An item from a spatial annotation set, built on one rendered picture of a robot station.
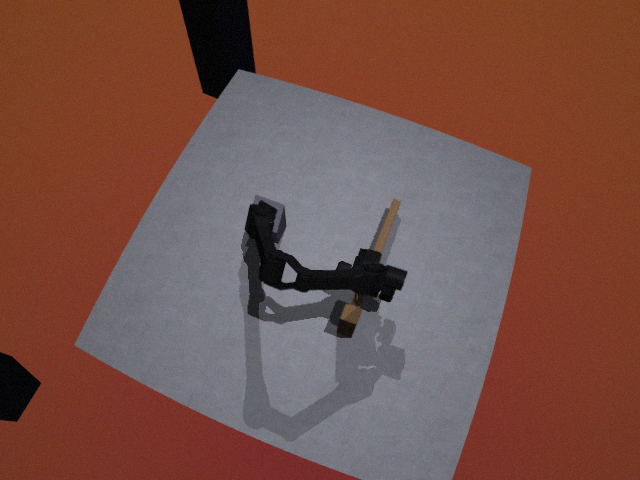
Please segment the brown wooden board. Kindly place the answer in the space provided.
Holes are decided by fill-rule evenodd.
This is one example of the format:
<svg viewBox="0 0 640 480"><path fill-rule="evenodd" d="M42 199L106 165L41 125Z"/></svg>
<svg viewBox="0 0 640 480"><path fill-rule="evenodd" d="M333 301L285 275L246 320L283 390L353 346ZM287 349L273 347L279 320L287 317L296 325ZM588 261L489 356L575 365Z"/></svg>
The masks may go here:
<svg viewBox="0 0 640 480"><path fill-rule="evenodd" d="M388 210L388 213L386 215L386 218L384 220L384 223L382 225L382 230L381 233L379 235L379 238L376 242L376 245L374 247L374 251L378 251L378 252L382 252L382 249L384 247L384 244L386 242L386 239L388 237L389 231L391 229L391 226L393 224L393 221L395 219L395 216L397 214L397 211L399 209L401 205L401 201L398 201L396 199L393 199L393 202L391 203L391 206ZM352 305L355 305L357 307L360 307L363 299L364 299L364 294L355 294L353 301L352 301Z"/></svg>

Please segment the dark brown wooden post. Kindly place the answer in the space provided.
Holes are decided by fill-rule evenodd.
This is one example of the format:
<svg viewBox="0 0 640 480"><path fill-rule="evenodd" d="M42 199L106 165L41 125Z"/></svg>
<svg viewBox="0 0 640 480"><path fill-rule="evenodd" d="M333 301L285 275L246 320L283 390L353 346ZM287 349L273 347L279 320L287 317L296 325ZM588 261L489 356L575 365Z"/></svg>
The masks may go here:
<svg viewBox="0 0 640 480"><path fill-rule="evenodd" d="M340 317L337 333L351 338L360 317L361 311L362 308L346 302L344 310Z"/></svg>

